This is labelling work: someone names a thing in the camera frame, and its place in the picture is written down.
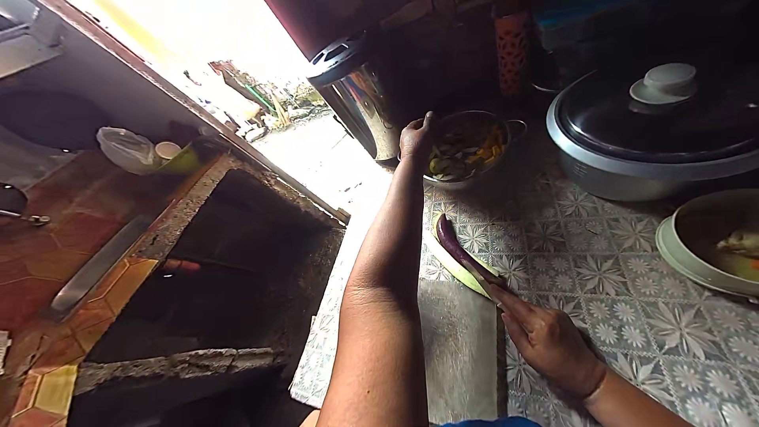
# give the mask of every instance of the doorway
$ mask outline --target doorway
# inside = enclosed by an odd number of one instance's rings
[[[264,0],[69,0],[327,204],[385,173],[304,78]]]

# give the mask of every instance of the white plastic bag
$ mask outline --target white plastic bag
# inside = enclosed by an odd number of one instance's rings
[[[147,175],[161,166],[153,143],[126,129],[100,128],[97,141],[106,157],[127,172]]]

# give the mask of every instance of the rice cooker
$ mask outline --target rice cooker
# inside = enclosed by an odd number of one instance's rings
[[[589,193],[651,201],[759,169],[759,68],[675,62],[597,70],[551,103],[548,132]]]

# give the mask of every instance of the patterned tablecloth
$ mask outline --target patterned tablecloth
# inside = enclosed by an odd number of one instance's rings
[[[483,201],[426,188],[425,198],[425,227],[445,213],[466,249],[501,270],[522,298],[567,312],[606,361],[653,398],[695,425],[757,425],[759,312],[664,262],[654,233],[672,207],[589,195],[562,174],[555,155],[513,194]],[[420,275],[455,280],[426,247]],[[294,381],[293,396],[314,406],[329,383],[336,345],[329,331],[336,332],[341,297],[342,289],[328,289],[328,309],[320,309]],[[543,426],[594,424],[556,398],[508,338],[505,347],[509,415]]]

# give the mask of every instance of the rice cooker lid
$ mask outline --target rice cooker lid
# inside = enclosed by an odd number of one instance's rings
[[[624,160],[695,163],[759,149],[759,68],[697,69],[696,94],[662,106],[629,94],[647,68],[595,71],[560,93],[556,122],[576,144]]]

